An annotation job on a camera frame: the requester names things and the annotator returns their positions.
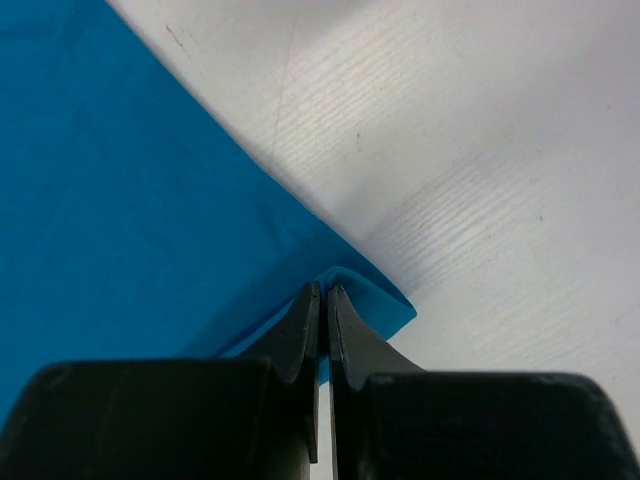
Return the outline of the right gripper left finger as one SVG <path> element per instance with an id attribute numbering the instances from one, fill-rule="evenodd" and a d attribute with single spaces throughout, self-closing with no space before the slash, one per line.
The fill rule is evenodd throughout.
<path id="1" fill-rule="evenodd" d="M 1 432 L 5 479 L 306 479 L 318 460 L 320 287 L 241 354 L 58 363 Z"/>

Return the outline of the blue t shirt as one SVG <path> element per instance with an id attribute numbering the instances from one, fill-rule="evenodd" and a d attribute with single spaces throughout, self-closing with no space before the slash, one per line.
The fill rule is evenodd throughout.
<path id="1" fill-rule="evenodd" d="M 58 362 L 233 356 L 301 287 L 416 311 L 103 1 L 1 5 L 1 411 Z"/>

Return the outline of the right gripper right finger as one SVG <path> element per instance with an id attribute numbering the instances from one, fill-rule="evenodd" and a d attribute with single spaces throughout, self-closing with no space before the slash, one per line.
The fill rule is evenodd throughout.
<path id="1" fill-rule="evenodd" d="M 635 479 L 608 395 L 557 372 L 435 372 L 327 297 L 333 473 L 338 479 Z"/>

